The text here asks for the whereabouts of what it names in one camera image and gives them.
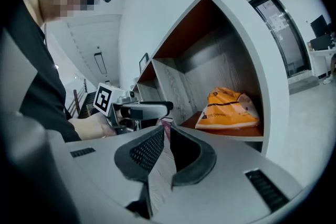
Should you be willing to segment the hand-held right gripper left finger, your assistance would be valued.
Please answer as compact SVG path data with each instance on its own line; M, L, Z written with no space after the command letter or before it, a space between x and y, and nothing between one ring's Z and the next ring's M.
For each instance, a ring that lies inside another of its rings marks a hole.
M127 205L126 209L146 219L153 216L148 177L163 149L164 127L160 125L123 144L114 155L114 162L124 177L142 183L140 198Z

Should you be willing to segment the person's left hand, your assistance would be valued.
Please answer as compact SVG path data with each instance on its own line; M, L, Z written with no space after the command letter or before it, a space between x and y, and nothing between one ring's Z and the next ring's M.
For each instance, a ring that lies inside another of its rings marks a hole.
M93 140L107 136L115 136L115 130L108 124L107 118L96 113L85 119L70 119L81 140Z

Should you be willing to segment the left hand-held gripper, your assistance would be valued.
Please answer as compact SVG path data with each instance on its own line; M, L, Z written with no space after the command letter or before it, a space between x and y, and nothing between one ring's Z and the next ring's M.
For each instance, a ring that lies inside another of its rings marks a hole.
M103 133L119 135L137 131L139 121L169 115L174 105L170 101L138 102L133 91L100 83L93 107L100 113Z

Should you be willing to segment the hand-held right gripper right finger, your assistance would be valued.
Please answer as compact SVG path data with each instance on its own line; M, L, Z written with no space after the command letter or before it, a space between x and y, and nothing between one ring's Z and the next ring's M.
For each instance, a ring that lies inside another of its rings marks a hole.
M199 183L216 164L217 155L211 145L176 126L170 128L170 150L176 167L172 187Z

